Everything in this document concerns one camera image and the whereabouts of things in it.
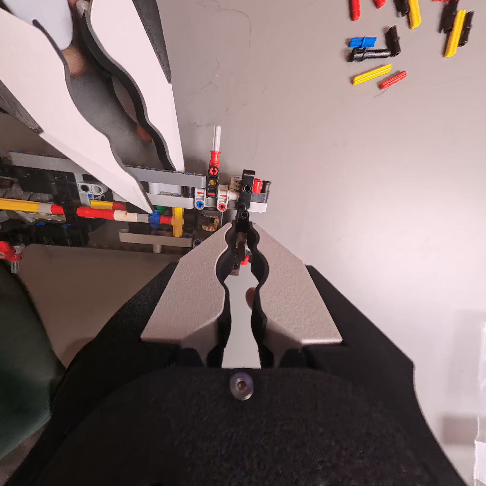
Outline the black lego beam subassembly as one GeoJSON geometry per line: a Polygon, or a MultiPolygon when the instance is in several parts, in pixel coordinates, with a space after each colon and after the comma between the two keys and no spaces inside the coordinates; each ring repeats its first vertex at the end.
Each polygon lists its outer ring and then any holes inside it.
{"type": "Polygon", "coordinates": [[[234,211],[232,225],[234,236],[232,247],[234,262],[231,275],[237,276],[240,268],[250,263],[255,236],[251,216],[263,214],[268,207],[271,182],[258,179],[252,170],[244,170],[241,177],[232,178],[229,194],[231,209],[234,211]]]}

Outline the lego car chassis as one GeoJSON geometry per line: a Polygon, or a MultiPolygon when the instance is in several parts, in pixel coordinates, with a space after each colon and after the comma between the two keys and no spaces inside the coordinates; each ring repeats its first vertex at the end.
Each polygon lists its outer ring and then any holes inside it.
{"type": "Polygon", "coordinates": [[[236,210],[240,180],[221,183],[221,126],[214,127],[207,174],[128,166],[153,209],[126,198],[69,159],[10,152],[1,159],[1,261],[13,273],[29,245],[100,247],[186,253],[216,232],[236,210]]]}

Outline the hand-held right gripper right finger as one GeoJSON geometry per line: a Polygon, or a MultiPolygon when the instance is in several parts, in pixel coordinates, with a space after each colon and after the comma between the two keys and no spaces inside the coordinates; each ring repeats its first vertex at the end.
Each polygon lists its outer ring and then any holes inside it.
{"type": "Polygon", "coordinates": [[[342,336],[304,262],[257,224],[247,233],[258,280],[251,328],[263,368],[290,350],[339,345],[342,336]]]}

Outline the pile of loose lego pins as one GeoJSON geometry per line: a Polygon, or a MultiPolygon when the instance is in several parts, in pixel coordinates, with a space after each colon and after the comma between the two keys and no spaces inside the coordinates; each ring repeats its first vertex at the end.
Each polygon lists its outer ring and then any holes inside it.
{"type": "MultiPolygon", "coordinates": [[[[444,58],[454,57],[458,50],[467,45],[475,12],[459,7],[459,1],[440,1],[442,12],[439,19],[438,32],[444,34],[445,44],[442,51],[444,58]]],[[[398,17],[405,18],[411,30],[416,29],[422,23],[419,1],[393,1],[398,17]]],[[[400,36],[396,25],[384,31],[385,48],[376,48],[377,37],[361,36],[353,37],[348,41],[349,53],[347,60],[349,63],[364,61],[388,61],[401,54],[400,36]]],[[[397,83],[406,79],[406,70],[392,73],[392,64],[384,64],[372,70],[367,70],[351,79],[353,86],[358,86],[369,81],[385,77],[379,83],[380,90],[386,90],[397,83]]]]}

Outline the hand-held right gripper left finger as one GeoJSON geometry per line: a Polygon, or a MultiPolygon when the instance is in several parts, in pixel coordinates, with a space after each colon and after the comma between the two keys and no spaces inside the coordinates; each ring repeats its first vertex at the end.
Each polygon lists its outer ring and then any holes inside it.
{"type": "Polygon", "coordinates": [[[203,363],[220,368],[231,330],[229,290],[233,225],[227,223],[179,262],[141,340],[194,349],[203,363]]]}

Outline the person's left hand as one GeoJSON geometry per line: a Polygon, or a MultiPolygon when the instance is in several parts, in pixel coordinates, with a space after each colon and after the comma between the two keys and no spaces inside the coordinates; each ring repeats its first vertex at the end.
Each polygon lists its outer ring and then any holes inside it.
{"type": "MultiPolygon", "coordinates": [[[[81,50],[74,43],[62,50],[62,53],[68,64],[71,76],[81,76],[87,71],[88,61],[82,54],[81,50]]],[[[140,139],[145,143],[152,142],[153,139],[149,133],[137,122],[137,119],[135,119],[135,121],[137,134],[140,139]]]]}

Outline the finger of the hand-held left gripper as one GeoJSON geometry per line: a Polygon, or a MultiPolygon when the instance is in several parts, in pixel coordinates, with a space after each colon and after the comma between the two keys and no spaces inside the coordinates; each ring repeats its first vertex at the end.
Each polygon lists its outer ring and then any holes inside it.
{"type": "Polygon", "coordinates": [[[89,53],[121,106],[149,133],[163,168],[183,172],[172,73],[157,1],[78,1],[89,53]]]}
{"type": "Polygon", "coordinates": [[[20,107],[22,121],[88,174],[148,213],[153,208],[140,182],[129,173],[98,131],[78,110],[70,93],[70,73],[41,25],[1,9],[1,83],[20,107]]]}

